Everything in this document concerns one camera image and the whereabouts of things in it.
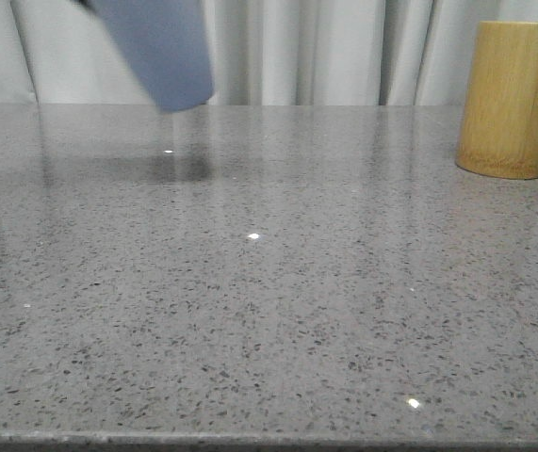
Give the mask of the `blue plastic cup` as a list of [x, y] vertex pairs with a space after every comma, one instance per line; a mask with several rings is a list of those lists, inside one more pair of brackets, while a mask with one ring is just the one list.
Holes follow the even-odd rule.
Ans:
[[191, 109], [213, 96], [199, 1], [80, 1], [78, 5], [101, 20], [160, 110]]

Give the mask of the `bamboo wooden cup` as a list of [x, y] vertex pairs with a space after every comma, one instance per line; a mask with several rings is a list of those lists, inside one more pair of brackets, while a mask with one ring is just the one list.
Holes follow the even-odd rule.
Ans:
[[538, 179], [538, 22], [479, 24], [455, 163]]

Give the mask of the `grey-white curtain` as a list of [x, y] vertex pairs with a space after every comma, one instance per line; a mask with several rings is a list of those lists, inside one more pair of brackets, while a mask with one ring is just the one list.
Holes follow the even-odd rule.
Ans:
[[[459, 105], [477, 26], [538, 1], [206, 1], [215, 105]], [[74, 1], [0, 1], [0, 104], [146, 105]]]

